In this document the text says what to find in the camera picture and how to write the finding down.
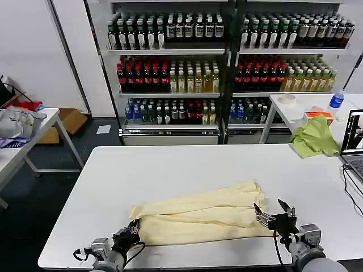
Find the yellow cloth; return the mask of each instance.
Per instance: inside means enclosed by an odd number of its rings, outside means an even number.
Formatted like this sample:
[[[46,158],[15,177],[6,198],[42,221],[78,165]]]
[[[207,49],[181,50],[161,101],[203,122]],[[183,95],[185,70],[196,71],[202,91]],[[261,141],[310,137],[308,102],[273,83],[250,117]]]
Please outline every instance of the yellow cloth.
[[[271,236],[256,220],[254,202],[264,194],[254,181],[188,197],[134,206],[146,245],[193,244],[243,237]]]

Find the white table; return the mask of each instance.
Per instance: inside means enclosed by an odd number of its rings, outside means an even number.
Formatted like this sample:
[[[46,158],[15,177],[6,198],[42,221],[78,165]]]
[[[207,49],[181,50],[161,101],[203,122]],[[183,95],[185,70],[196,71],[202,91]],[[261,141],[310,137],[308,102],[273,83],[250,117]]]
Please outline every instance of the white table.
[[[214,190],[250,178],[267,197],[269,212],[280,213],[277,199],[296,208],[298,226],[316,223],[321,245],[333,260],[363,258],[363,218],[344,193],[342,162],[324,155],[301,159],[288,144],[214,146],[96,147],[78,178],[39,257],[45,269],[90,269],[72,253],[96,238],[127,226],[132,205]],[[349,186],[357,203],[363,206]],[[280,245],[282,260],[291,263]],[[126,268],[276,265],[272,237],[211,243],[151,246]]]
[[[80,172],[84,166],[81,157],[75,149],[71,139],[68,136],[66,129],[64,128],[62,121],[58,114],[57,108],[45,108],[40,112],[47,114],[47,117],[42,120],[41,124],[34,133],[33,138],[21,148],[2,148],[0,149],[0,191],[6,186],[11,176],[23,165],[27,163],[34,173],[38,176],[43,172]],[[73,159],[79,165],[79,169],[37,169],[35,165],[27,157],[31,148],[47,133],[51,126],[55,126],[59,135],[62,137],[64,143],[69,147]],[[0,206],[7,208],[8,204],[0,198]]]
[[[325,110],[332,98],[331,93],[294,94],[294,96],[296,97],[296,103],[283,104],[280,101],[282,94],[270,95],[272,104],[261,134],[260,143],[265,143],[276,112],[279,113],[290,131],[294,132],[297,128],[304,125],[302,117],[306,111],[309,111],[313,106],[317,106]],[[352,109],[357,109],[357,107],[353,105],[349,99],[344,99],[343,104],[340,106],[339,111],[336,114],[336,117],[340,117],[344,119],[344,121],[334,120],[330,125],[332,136],[339,145],[343,142],[349,113]]]

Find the paper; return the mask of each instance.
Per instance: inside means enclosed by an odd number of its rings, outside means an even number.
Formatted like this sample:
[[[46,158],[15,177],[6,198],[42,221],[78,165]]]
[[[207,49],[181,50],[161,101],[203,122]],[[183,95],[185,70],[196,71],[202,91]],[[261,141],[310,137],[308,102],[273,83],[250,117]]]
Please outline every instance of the paper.
[[[108,134],[111,130],[111,125],[99,126],[96,134]]]

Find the laptop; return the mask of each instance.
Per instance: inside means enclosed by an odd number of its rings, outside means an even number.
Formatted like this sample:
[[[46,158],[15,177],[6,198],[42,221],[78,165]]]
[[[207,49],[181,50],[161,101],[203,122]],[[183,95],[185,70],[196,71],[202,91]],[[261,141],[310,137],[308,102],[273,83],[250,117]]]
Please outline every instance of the laptop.
[[[351,110],[340,156],[363,180],[363,109]]]

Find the floor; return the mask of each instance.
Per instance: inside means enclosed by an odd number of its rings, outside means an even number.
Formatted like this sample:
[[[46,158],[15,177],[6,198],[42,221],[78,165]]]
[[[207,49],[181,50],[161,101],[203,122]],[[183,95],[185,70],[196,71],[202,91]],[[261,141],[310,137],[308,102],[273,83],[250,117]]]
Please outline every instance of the floor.
[[[100,125],[111,125],[110,133],[96,135]],[[120,145],[118,133],[115,119],[100,118],[89,120],[72,140],[85,162],[96,146]],[[62,144],[36,146],[29,157],[39,168],[74,167],[74,162]],[[0,210],[0,271],[43,271],[38,267],[37,259],[77,178],[78,174],[75,173],[46,174],[37,178],[24,165],[1,191],[0,196],[9,203],[9,207]],[[363,272],[361,260],[343,264],[349,272]],[[243,269],[250,270],[283,271],[280,267]]]

